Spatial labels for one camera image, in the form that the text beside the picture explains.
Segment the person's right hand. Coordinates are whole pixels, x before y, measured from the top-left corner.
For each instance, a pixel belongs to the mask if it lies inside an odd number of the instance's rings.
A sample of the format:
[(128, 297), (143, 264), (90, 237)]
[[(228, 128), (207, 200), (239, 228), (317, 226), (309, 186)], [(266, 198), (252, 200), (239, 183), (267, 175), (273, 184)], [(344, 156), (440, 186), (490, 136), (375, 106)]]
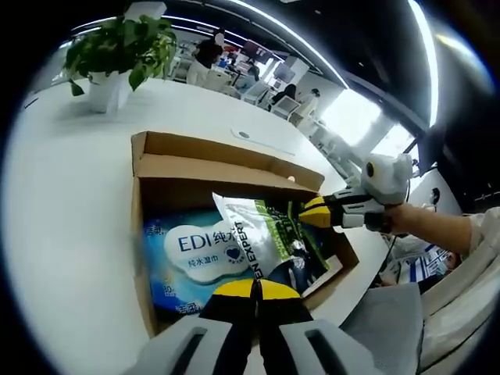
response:
[(411, 207), (408, 203), (386, 205), (384, 207), (385, 227), (383, 232), (393, 235), (407, 234), (410, 211)]

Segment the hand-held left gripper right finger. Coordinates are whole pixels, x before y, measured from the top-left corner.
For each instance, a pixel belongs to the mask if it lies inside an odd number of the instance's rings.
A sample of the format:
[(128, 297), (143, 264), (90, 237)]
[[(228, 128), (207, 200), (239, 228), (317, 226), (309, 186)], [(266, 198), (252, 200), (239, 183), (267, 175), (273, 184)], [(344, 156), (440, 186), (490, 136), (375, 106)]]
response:
[(315, 320), (291, 287), (261, 279), (259, 347), (268, 374), (381, 374), (371, 352), (328, 320)]

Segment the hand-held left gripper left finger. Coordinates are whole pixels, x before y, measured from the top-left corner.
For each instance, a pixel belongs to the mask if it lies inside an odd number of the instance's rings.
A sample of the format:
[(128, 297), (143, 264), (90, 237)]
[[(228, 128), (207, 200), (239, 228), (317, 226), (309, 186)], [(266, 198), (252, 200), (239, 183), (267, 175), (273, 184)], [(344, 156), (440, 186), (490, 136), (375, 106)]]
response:
[(242, 374), (255, 329), (256, 280), (218, 287), (197, 316), (185, 316), (141, 350), (133, 374)]

